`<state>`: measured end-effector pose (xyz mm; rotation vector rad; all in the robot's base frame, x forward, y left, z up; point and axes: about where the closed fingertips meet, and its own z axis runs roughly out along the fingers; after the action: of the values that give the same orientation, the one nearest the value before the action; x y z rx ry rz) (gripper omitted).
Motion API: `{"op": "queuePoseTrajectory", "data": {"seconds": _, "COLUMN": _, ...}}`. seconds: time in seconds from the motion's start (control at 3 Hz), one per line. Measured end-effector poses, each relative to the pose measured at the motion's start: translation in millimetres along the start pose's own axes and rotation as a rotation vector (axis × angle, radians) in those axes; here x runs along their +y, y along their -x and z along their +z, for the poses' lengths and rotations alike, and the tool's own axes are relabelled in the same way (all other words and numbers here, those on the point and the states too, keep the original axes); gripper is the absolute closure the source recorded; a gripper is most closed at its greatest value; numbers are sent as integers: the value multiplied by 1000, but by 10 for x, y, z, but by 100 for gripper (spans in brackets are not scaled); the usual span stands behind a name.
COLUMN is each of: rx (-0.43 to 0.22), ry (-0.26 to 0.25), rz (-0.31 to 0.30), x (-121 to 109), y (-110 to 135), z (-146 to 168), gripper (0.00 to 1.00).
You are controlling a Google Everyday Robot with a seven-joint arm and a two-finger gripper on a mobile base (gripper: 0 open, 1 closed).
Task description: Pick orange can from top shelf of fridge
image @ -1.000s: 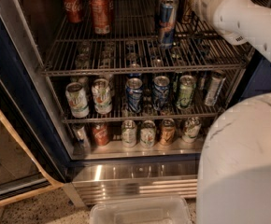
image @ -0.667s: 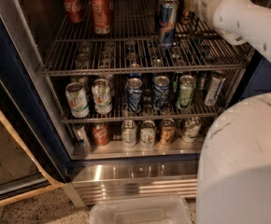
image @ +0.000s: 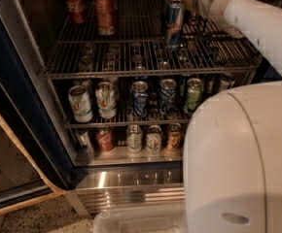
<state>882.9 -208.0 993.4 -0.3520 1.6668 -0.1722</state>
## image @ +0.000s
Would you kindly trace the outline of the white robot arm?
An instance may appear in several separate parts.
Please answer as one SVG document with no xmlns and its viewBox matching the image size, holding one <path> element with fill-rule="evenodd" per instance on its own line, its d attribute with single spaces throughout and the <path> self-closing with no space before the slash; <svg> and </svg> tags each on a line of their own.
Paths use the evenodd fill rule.
<svg viewBox="0 0 282 233">
<path fill-rule="evenodd" d="M 257 0 L 194 0 L 240 31 L 282 76 L 282 9 Z M 188 233 L 282 233 L 282 81 L 217 93 L 195 111 L 184 145 Z"/>
</svg>

